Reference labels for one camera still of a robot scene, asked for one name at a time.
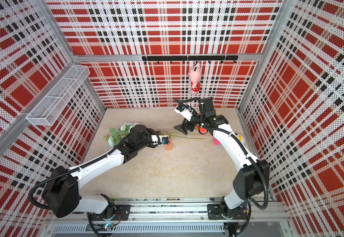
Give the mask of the orange tape dispenser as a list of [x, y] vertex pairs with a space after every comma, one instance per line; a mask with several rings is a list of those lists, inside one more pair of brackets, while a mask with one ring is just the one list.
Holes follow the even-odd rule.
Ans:
[[171, 151], [172, 150], [172, 144], [171, 143], [165, 144], [165, 150]]

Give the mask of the white rose bouquet green stems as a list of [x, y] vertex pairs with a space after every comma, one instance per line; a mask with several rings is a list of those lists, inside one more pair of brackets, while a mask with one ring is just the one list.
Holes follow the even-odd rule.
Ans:
[[[130, 130], [135, 127], [136, 125], [140, 125], [140, 123], [124, 123], [121, 125], [119, 129], [109, 128], [108, 134], [104, 137], [104, 140], [109, 144], [111, 148], [115, 145], [119, 144], [119, 142], [130, 133]], [[178, 138], [185, 138], [185, 139], [193, 139], [193, 140], [203, 140], [203, 138], [199, 138], [197, 134], [193, 133], [193, 135], [178, 135], [180, 132], [167, 132], [162, 133], [160, 131], [150, 132], [151, 137], [153, 139], [153, 145], [156, 145], [157, 138], [159, 135], [169, 135], [171, 137], [178, 137]]]

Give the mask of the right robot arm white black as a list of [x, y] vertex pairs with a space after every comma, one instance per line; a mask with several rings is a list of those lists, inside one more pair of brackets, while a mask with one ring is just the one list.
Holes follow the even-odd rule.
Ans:
[[228, 120], [216, 113], [213, 98], [196, 97], [192, 101], [198, 103], [198, 111], [188, 105], [190, 100], [176, 101], [175, 112], [182, 115], [184, 120], [174, 129], [184, 135], [194, 131], [195, 127], [208, 131], [223, 146], [238, 172], [232, 191], [222, 198], [216, 214], [230, 219], [251, 203], [258, 209], [265, 210], [269, 204], [270, 164], [258, 159], [244, 146]]

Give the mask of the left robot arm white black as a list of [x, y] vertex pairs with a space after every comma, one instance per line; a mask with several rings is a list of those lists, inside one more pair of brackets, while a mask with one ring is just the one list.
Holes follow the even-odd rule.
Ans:
[[54, 169], [50, 178], [30, 189], [28, 201], [38, 208], [52, 211], [58, 218], [71, 213], [94, 213], [103, 219], [111, 219], [117, 209], [107, 195], [87, 196], [81, 194], [80, 189], [108, 170], [127, 163], [142, 149], [169, 142], [169, 135], [160, 135], [141, 124], [135, 125], [109, 152], [78, 166]]

